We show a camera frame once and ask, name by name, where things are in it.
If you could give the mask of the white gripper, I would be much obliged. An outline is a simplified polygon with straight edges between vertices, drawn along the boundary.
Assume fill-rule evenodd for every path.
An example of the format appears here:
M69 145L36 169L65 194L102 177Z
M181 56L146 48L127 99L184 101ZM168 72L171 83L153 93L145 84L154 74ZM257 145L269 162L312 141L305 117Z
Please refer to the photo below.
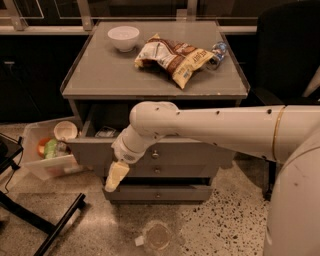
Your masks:
M128 164L138 162L146 150L157 143L154 135L141 135L133 127L125 128L111 145L118 162L112 162L104 189L107 192L116 190L128 174Z

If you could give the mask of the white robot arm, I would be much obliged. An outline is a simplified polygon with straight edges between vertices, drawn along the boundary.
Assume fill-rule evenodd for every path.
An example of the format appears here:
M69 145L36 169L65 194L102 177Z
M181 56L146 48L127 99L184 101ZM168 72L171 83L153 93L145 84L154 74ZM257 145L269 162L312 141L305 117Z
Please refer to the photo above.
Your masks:
M114 191L146 150L178 135L283 165L271 196L264 256L320 256L320 109L273 105L181 110L142 102L112 144L105 189Z

